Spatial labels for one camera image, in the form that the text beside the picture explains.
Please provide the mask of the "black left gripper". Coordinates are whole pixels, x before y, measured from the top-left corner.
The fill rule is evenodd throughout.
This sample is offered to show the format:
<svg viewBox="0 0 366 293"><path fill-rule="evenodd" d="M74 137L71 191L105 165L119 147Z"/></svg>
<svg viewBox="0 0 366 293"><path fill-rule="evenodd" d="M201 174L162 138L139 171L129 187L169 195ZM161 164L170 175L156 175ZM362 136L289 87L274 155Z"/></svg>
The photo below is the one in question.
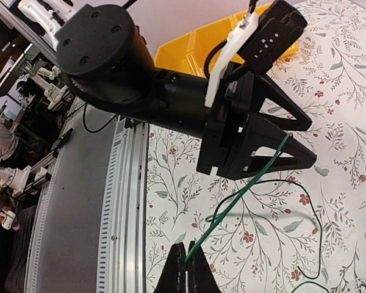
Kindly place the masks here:
<svg viewBox="0 0 366 293"><path fill-rule="evenodd" d="M280 151L265 173L311 168L317 155L286 131L307 131L312 119L266 74L256 75L256 109L269 99L294 119L270 114L251 115L255 75L247 72L238 80L220 84L210 108L196 171L226 179L245 179L259 174L273 157L257 155L260 148Z"/></svg>

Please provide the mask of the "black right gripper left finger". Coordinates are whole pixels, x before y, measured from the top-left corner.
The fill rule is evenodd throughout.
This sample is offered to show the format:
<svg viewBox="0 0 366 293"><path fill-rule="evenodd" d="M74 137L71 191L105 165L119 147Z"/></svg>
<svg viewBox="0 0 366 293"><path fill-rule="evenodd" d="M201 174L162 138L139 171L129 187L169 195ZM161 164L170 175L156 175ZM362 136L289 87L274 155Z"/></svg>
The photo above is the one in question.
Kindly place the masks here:
<svg viewBox="0 0 366 293"><path fill-rule="evenodd" d="M186 292L185 256L185 247L182 242L171 246L154 293Z"/></svg>

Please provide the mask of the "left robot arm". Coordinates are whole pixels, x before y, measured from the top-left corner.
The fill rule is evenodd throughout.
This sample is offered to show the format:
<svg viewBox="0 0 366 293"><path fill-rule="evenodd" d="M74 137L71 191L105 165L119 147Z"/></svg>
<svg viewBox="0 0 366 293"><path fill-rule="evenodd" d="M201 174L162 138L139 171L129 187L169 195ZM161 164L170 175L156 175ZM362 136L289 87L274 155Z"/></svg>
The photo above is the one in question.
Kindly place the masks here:
<svg viewBox="0 0 366 293"><path fill-rule="evenodd" d="M204 76L157 68L126 5L67 8L53 30L70 90L106 112L201 139L198 172L238 180L312 167L292 137L312 120L268 76L307 21L286 1L248 13L206 57Z"/></svg>

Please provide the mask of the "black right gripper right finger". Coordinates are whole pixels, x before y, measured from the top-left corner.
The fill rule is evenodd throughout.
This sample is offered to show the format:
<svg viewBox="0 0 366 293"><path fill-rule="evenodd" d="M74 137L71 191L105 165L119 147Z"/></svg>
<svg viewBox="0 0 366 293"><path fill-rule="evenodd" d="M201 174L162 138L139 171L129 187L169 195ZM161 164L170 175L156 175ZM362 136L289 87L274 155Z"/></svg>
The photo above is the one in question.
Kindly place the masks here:
<svg viewBox="0 0 366 293"><path fill-rule="evenodd" d="M187 257L186 291L189 293L221 293L201 246Z"/></svg>

